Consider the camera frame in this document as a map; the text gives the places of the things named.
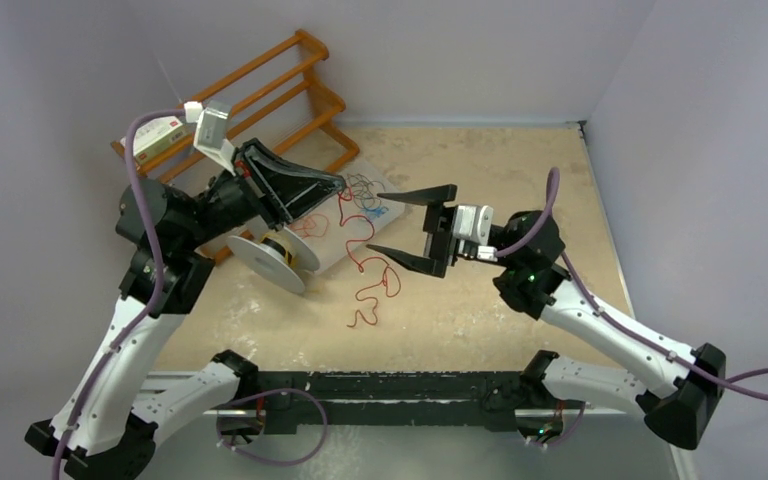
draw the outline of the cable connector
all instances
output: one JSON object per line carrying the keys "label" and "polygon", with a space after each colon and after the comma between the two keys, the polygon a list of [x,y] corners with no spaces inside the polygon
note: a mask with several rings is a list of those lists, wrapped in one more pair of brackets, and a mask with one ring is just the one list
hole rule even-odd
{"label": "cable connector", "polygon": [[187,123],[197,123],[204,106],[201,102],[187,102],[184,104],[185,121]]}

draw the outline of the wire spool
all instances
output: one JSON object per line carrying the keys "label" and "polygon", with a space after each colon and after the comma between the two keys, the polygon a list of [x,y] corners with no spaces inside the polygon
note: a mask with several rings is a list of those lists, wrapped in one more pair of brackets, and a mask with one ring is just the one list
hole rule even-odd
{"label": "wire spool", "polygon": [[232,235],[228,237],[228,248],[255,273],[296,294],[305,291],[297,270],[319,268],[319,258],[313,250],[287,229],[267,232],[258,242]]}

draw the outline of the wooden table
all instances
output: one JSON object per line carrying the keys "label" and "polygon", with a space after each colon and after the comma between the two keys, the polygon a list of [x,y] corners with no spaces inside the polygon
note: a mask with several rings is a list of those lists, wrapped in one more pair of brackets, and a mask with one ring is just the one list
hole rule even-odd
{"label": "wooden table", "polygon": [[[518,210],[541,208],[546,175],[558,166],[561,190],[554,212],[567,251],[594,293],[628,311],[577,128],[351,128],[346,133],[360,145],[359,158],[398,188],[457,184],[457,201],[493,206],[495,223]],[[284,157],[322,167],[317,160],[332,158],[325,150],[336,147],[321,140],[303,142]],[[421,253],[423,210],[408,207],[376,243]],[[357,253],[363,258],[373,252],[362,247]],[[612,365],[572,335],[508,309],[491,283],[499,269],[465,261],[445,279],[396,266],[402,291],[382,299],[380,323],[348,328],[355,309],[368,312],[371,304],[356,302],[354,292],[376,283],[380,268],[373,264],[360,274],[343,259],[312,278],[304,296],[296,296],[229,260],[214,270],[156,369],[199,370],[226,348],[264,370],[514,370],[541,348]]]}

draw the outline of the gray floor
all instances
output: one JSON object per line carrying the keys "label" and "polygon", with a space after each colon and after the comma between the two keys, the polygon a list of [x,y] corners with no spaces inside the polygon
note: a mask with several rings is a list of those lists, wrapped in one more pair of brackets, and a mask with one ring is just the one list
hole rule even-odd
{"label": "gray floor", "polygon": [[[215,419],[193,422],[165,443],[140,477],[145,480],[271,479],[587,479],[675,480],[667,445],[622,415],[589,415],[556,451],[525,448],[516,434],[473,427],[334,427],[318,456],[276,468],[216,447]],[[295,436],[268,436],[250,448],[273,458],[305,454],[320,427]]]}

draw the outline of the white wall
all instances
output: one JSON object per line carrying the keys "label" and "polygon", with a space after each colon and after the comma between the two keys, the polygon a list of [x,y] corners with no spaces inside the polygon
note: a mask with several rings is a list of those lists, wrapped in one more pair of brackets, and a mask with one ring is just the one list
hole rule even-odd
{"label": "white wall", "polygon": [[124,0],[0,0],[0,478],[46,478],[24,444],[80,380],[132,248],[108,142],[175,98]]}
{"label": "white wall", "polygon": [[654,0],[129,0],[190,96],[305,28],[341,121],[587,118]]}
{"label": "white wall", "polygon": [[[587,135],[638,318],[768,366],[768,2],[657,2]],[[727,393],[696,458],[768,478],[768,404]]]}

